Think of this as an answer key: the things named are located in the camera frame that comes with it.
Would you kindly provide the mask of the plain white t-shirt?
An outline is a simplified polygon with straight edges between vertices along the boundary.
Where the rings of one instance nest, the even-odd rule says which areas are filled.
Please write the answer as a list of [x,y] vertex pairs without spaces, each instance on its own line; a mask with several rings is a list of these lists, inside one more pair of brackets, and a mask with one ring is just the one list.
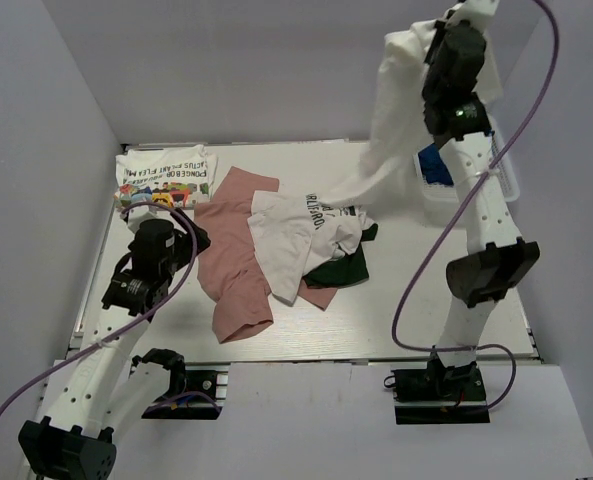
[[336,207],[372,203],[390,175],[408,166],[412,155],[432,142],[424,123],[421,90],[435,24],[434,20],[415,22],[385,36],[368,146],[343,181],[318,193],[321,203]]

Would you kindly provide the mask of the pink t-shirt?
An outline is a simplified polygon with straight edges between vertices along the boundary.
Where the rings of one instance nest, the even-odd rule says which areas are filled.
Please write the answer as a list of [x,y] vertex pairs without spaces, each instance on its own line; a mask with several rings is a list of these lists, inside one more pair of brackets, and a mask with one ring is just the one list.
[[208,203],[194,209],[194,222],[210,246],[198,256],[198,281],[215,302],[212,330],[219,343],[253,337],[273,324],[270,288],[254,254],[247,220],[256,191],[276,192],[276,178],[229,169]]

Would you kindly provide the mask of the white t-shirt green lettering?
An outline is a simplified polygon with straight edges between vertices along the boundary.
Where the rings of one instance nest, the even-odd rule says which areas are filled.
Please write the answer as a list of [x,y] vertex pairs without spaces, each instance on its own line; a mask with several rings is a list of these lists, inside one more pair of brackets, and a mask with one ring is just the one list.
[[271,293],[291,304],[303,277],[318,266],[353,254],[375,222],[355,206],[335,208],[310,193],[296,197],[256,191],[247,220],[254,253]]

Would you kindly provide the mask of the dark green t-shirt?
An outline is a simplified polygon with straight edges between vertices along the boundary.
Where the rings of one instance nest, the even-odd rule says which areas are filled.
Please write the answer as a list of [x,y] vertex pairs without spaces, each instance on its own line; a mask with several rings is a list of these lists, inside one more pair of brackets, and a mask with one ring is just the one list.
[[374,223],[362,232],[361,240],[353,254],[330,260],[303,277],[308,288],[345,288],[367,281],[370,278],[363,251],[365,242],[374,241],[378,234]]

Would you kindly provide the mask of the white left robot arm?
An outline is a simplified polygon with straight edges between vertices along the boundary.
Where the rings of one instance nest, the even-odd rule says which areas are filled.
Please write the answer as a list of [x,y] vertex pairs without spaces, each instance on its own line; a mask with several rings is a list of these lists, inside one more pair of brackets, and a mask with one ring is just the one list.
[[169,349],[132,354],[153,320],[153,308],[168,297],[176,272],[189,270],[210,245],[204,230],[184,214],[178,217],[178,225],[149,219],[137,227],[101,299],[91,353],[77,360],[43,418],[21,428],[19,444],[39,478],[108,478],[119,436],[155,401],[185,392],[181,354]]

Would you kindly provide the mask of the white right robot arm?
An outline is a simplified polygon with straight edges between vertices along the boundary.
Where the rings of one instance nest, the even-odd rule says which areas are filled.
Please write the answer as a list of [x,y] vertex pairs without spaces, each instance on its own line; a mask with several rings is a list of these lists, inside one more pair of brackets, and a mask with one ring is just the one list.
[[424,119],[452,178],[466,230],[467,254],[451,261],[452,300],[435,351],[441,365],[427,374],[429,390],[448,399],[460,391],[459,368],[476,360],[485,325],[507,292],[539,259],[509,213],[492,165],[492,127],[475,92],[487,41],[469,21],[439,21],[425,59]]

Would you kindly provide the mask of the blue garment in basket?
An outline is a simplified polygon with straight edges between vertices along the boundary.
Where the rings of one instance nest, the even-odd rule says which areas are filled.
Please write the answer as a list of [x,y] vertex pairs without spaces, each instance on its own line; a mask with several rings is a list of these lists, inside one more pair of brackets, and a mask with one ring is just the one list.
[[418,153],[421,174],[428,184],[452,187],[452,177],[440,157],[439,151],[431,144]]

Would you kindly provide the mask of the white plastic laundry basket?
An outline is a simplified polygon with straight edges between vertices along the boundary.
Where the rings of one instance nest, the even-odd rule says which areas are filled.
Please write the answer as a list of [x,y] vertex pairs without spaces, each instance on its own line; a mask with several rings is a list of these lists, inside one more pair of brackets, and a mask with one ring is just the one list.
[[[454,186],[446,187],[442,185],[428,184],[421,174],[421,169],[418,161],[418,154],[413,156],[416,176],[418,178],[418,185],[423,196],[423,201],[426,204],[426,209],[440,210],[448,208],[456,209],[459,206],[459,201]],[[501,161],[496,166],[500,185],[502,187],[503,195],[507,203],[516,201],[520,196],[520,189],[513,170],[510,155],[506,153]]]

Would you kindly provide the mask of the folded white cartoon print t-shirt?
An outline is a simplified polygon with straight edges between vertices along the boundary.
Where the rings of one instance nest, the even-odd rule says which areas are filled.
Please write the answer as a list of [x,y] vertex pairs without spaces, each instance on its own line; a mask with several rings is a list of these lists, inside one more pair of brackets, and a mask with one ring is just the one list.
[[129,150],[116,156],[115,205],[146,201],[193,209],[210,201],[217,167],[218,156],[204,145]]

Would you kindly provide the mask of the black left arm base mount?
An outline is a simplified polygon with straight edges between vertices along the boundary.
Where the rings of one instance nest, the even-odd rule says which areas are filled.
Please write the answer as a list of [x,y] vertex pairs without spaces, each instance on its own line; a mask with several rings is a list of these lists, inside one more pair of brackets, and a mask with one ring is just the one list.
[[224,406],[228,365],[187,365],[184,390],[173,403],[160,406],[171,394],[157,399],[142,415],[147,420],[217,420]]

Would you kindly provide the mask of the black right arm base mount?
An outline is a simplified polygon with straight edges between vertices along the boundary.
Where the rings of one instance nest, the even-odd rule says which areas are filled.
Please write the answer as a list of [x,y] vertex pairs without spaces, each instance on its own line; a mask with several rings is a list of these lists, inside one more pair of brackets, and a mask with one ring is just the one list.
[[424,368],[393,370],[383,386],[393,393],[397,425],[490,422],[486,390],[476,362],[445,367],[433,355]]

